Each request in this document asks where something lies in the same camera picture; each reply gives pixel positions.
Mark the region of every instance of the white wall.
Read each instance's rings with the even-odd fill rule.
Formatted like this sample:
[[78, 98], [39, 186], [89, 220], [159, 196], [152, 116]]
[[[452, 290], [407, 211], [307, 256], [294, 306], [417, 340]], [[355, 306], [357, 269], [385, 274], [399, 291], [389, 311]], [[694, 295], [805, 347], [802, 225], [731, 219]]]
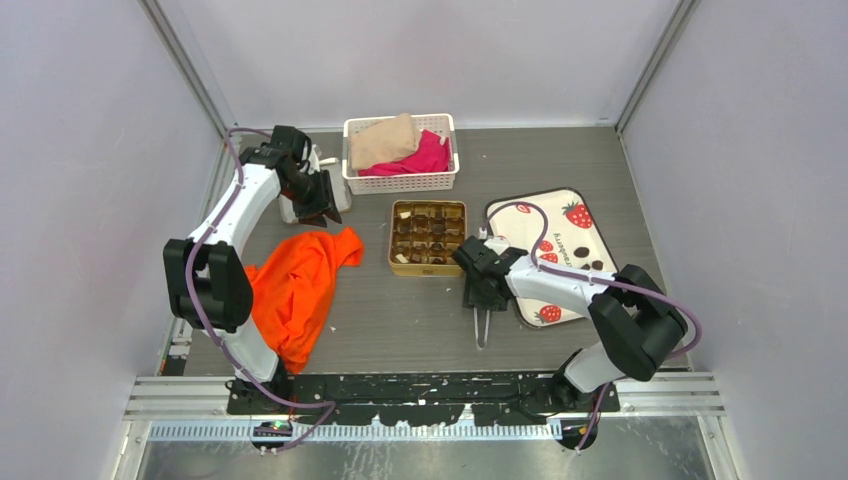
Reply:
[[848, 4], [701, 2], [625, 132], [752, 479], [848, 469]]
[[217, 134], [137, 2], [0, 10], [0, 477], [100, 478]]
[[677, 0], [162, 3], [241, 125], [341, 128], [402, 111], [613, 124]]

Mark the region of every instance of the metal floor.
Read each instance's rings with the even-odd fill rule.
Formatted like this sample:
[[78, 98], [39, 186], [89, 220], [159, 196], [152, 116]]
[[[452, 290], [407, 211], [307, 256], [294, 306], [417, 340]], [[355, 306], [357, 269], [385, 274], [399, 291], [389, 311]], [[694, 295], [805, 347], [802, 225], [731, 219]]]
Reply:
[[579, 457], [553, 439], [318, 442], [260, 457], [247, 442], [151, 442], [140, 480], [521, 479], [711, 480], [698, 421], [610, 418]]
[[[453, 190], [353, 197], [353, 208], [343, 220], [365, 244], [365, 257], [360, 267], [339, 271], [330, 316], [305, 372], [550, 370], [577, 348], [597, 341], [587, 320], [534, 330], [522, 326], [510, 311], [493, 314], [489, 345], [478, 352], [471, 311], [461, 307], [462, 278], [391, 273], [387, 222], [398, 199], [461, 200], [468, 206], [473, 232], [491, 200], [572, 187], [585, 198], [619, 267], [637, 264], [660, 279], [636, 190], [612, 128], [460, 130], [456, 136], [460, 171]], [[323, 157], [341, 156], [341, 133], [311, 137]], [[248, 240], [243, 263], [261, 265], [282, 240], [306, 228], [311, 227], [283, 224], [275, 202]], [[341, 228], [332, 225], [330, 231]], [[672, 364], [686, 362], [683, 358]], [[211, 342], [194, 332], [185, 375], [231, 372]]]

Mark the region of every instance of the pink cloth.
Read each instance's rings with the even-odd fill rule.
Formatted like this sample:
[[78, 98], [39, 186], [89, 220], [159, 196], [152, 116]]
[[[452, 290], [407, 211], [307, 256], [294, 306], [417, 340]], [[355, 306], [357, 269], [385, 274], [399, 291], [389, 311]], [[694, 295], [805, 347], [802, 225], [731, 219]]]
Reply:
[[391, 163], [378, 163], [371, 168], [359, 171], [359, 176], [376, 175], [388, 177], [401, 173], [433, 173], [444, 172], [450, 162], [450, 137], [445, 138], [445, 144], [439, 142], [442, 137], [424, 130], [421, 132], [421, 142], [418, 151], [412, 155]]

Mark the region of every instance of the beige cloth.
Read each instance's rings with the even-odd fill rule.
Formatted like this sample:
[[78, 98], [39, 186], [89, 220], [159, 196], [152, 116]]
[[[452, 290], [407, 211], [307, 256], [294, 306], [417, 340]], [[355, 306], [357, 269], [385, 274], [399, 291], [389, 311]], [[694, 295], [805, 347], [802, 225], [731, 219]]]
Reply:
[[408, 113], [402, 113], [350, 137], [350, 165], [365, 170], [378, 163], [396, 162], [418, 151], [421, 131]]

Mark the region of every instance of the cable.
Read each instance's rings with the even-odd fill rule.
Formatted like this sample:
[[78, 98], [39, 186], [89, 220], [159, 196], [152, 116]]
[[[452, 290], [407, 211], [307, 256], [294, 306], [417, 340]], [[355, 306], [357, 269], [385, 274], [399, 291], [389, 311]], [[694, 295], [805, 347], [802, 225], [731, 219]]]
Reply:
[[586, 433], [583, 434], [583, 437], [580, 439], [580, 443], [574, 448], [574, 451], [577, 452], [577, 455], [580, 455], [580, 450], [583, 448], [583, 445], [586, 444], [586, 440], [589, 439], [589, 434], [592, 432], [592, 429], [595, 428], [595, 425], [598, 424], [598, 420], [601, 419], [601, 403], [604, 401], [604, 397], [607, 394], [607, 389], [610, 384], [605, 383], [601, 388], [601, 393], [598, 394], [598, 401], [595, 402], [595, 408], [592, 409], [592, 415], [589, 418], [589, 426], [586, 427]]
[[[533, 265], [536, 268], [538, 268], [539, 270], [541, 270], [543, 272], [551, 273], [553, 275], [558, 275], [560, 277], [567, 277], [567, 278], [574, 278], [574, 279], [577, 279], [577, 280], [582, 280], [582, 281], [587, 282], [589, 284], [598, 283], [598, 284], [601, 284], [601, 285], [606, 285], [608, 287], [620, 288], [622, 290], [628, 290], [628, 291], [633, 292], [633, 293], [638, 293], [640, 295], [644, 295], [646, 297], [650, 297], [650, 298], [653, 298], [655, 300], [659, 300], [659, 301], [661, 301], [661, 302], [663, 302], [667, 305], [670, 305], [670, 306], [680, 310], [681, 312], [683, 312], [683, 314], [686, 315], [686, 317], [689, 319], [689, 322], [692, 324], [693, 328], [695, 329], [695, 335], [694, 335], [694, 337], [692, 337], [692, 341], [690, 341], [689, 343], [687, 343], [683, 347], [671, 352], [669, 354], [668, 358], [677, 358], [677, 357], [691, 351], [693, 348], [695, 348], [696, 345], [698, 345], [698, 343], [700, 343], [701, 335], [702, 335], [702, 326], [701, 326], [701, 321], [698, 320], [697, 316], [695, 316], [695, 312], [693, 312], [692, 310], [690, 310], [688, 307], [681, 304], [680, 302], [678, 302], [676, 300], [672, 300], [671, 298], [668, 298], [667, 296], [663, 295], [662, 293], [658, 293], [658, 292], [655, 292], [653, 290], [648, 290], [647, 288], [639, 287], [639, 286], [636, 286], [636, 285], [630, 285], [629, 283], [618, 282], [618, 281], [615, 281], [615, 280], [607, 280], [605, 278], [595, 278], [595, 277], [591, 276], [591, 273], [580, 274], [580, 273], [576, 273], [576, 272], [567, 272], [567, 271], [564, 271], [564, 270], [560, 270], [558, 268], [554, 268], [554, 267], [546, 265], [546, 264], [555, 265], [554, 263], [548, 262], [547, 260], [542, 260], [543, 263], [540, 264], [539, 258], [536, 257], [536, 250], [539, 249], [539, 246], [542, 244], [542, 241], [545, 239], [545, 235], [548, 234], [548, 224], [549, 224], [549, 222], [548, 222], [548, 216], [545, 214], [544, 210], [539, 208], [538, 205], [530, 203], [530, 202], [521, 201], [521, 200], [504, 203], [503, 205], [496, 208], [486, 218], [486, 225], [485, 225], [486, 231], [487, 232], [492, 231], [491, 222], [492, 222], [492, 218], [494, 218], [495, 214], [497, 214], [498, 212], [500, 212], [501, 210], [503, 210], [506, 207], [519, 206], [519, 205], [532, 208], [532, 209], [536, 210], [537, 212], [539, 212], [539, 215], [542, 216], [542, 233], [539, 235], [539, 238], [533, 244], [533, 249], [530, 250], [530, 261], [533, 262]], [[609, 388], [611, 383], [612, 382], [605, 383], [604, 386], [601, 388], [601, 394], [599, 396], [598, 401], [595, 404], [595, 408], [592, 410], [591, 417], [589, 418], [589, 426], [586, 429], [586, 433], [583, 434], [583, 437], [580, 439], [580, 443], [578, 443], [577, 447], [575, 448], [577, 455], [580, 455], [580, 449], [583, 448], [583, 445], [586, 443], [586, 440], [589, 438], [589, 434], [591, 433], [592, 428], [594, 428], [594, 426], [597, 424], [598, 420], [600, 420], [601, 403], [603, 402], [604, 395], [606, 395], [607, 389]]]
[[221, 352], [224, 353], [224, 357], [233, 365], [233, 368], [236, 369], [236, 372], [241, 372], [242, 375], [247, 377], [250, 380], [250, 383], [256, 387], [257, 390], [262, 392], [266, 397], [273, 400], [274, 402], [279, 403], [280, 405], [285, 405], [287, 407], [292, 408], [301, 408], [301, 409], [310, 409], [310, 408], [324, 408], [324, 414], [321, 415], [321, 418], [318, 419], [306, 432], [303, 433], [300, 437], [286, 443], [283, 447], [277, 449], [278, 452], [282, 452], [285, 450], [292, 449], [298, 446], [303, 440], [312, 434], [316, 428], [318, 428], [327, 417], [333, 412], [336, 408], [336, 402], [332, 400], [328, 400], [325, 402], [317, 402], [317, 403], [297, 403], [290, 402], [284, 398], [278, 397], [273, 392], [265, 388], [262, 383], [253, 376], [250, 371], [248, 371], [244, 365], [242, 365], [238, 360], [233, 357], [232, 353], [230, 353], [230, 349], [227, 348], [227, 344], [224, 342], [224, 339], [219, 337], [217, 333], [215, 333], [215, 329], [212, 327], [212, 323], [209, 321], [209, 317], [206, 315], [206, 311], [203, 309], [203, 305], [200, 303], [200, 297], [197, 295], [197, 289], [194, 285], [194, 261], [197, 258], [197, 253], [200, 251], [200, 247], [209, 239], [209, 236], [215, 231], [218, 227], [218, 224], [227, 214], [230, 207], [232, 207], [233, 203], [235, 203], [236, 198], [238, 198], [239, 192], [242, 190], [242, 185], [244, 184], [244, 169], [242, 168], [241, 161], [239, 161], [238, 153], [236, 152], [235, 146], [233, 146], [233, 142], [231, 140], [231, 136], [233, 133], [238, 132], [249, 132], [255, 133], [258, 135], [262, 135], [265, 137], [270, 137], [270, 135], [262, 130], [256, 130], [253, 128], [245, 128], [245, 127], [234, 127], [227, 130], [224, 141], [227, 145], [227, 149], [230, 152], [230, 155], [233, 157], [233, 162], [235, 162], [236, 166], [236, 176], [238, 178], [238, 182], [236, 188], [233, 189], [233, 192], [230, 194], [230, 197], [224, 203], [224, 206], [221, 207], [221, 211], [218, 212], [218, 215], [212, 219], [209, 223], [209, 227], [203, 232], [200, 238], [194, 241], [194, 246], [188, 254], [188, 258], [186, 259], [186, 269], [185, 269], [185, 278], [186, 278], [186, 286], [188, 287], [188, 295], [191, 298], [191, 304], [194, 306], [195, 311], [197, 311], [197, 316], [200, 318], [200, 323], [203, 324], [203, 329], [206, 330], [206, 333], [209, 335], [209, 338], [212, 339], [212, 343], [215, 344], [218, 348], [221, 349]]

